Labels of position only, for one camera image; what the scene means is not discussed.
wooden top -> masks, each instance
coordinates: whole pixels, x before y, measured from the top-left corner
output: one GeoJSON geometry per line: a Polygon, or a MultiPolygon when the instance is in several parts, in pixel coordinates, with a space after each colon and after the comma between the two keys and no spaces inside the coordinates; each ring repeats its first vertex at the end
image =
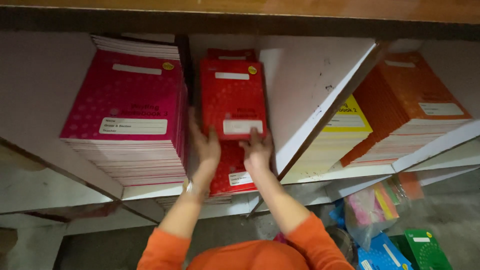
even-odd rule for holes
{"type": "Polygon", "coordinates": [[[0,4],[480,23],[478,0],[0,0],[0,4]]]}

orange notebook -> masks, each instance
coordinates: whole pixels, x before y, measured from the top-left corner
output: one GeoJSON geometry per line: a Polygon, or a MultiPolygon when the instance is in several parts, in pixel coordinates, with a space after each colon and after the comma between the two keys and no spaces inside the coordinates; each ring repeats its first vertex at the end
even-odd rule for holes
{"type": "Polygon", "coordinates": [[[391,164],[471,119],[417,52],[387,55],[353,96],[373,132],[343,166],[391,164]]]}

floor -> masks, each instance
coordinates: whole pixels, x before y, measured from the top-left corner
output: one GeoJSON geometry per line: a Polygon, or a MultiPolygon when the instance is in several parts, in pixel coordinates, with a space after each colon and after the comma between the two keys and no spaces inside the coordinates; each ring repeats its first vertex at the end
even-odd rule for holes
{"type": "MultiPolygon", "coordinates": [[[[480,191],[468,187],[478,186],[474,184],[478,181],[480,172],[476,170],[425,187],[425,199],[412,201],[387,233],[395,235],[407,228],[428,228],[454,269],[477,269],[480,264],[480,191]]],[[[332,207],[316,205],[310,209],[325,224],[332,224],[328,217],[332,207]]],[[[55,269],[135,269],[152,230],[153,226],[149,226],[65,237],[55,269]]],[[[272,239],[277,233],[278,227],[271,214],[252,219],[227,216],[199,220],[185,266],[206,249],[248,240],[272,239]]]]}

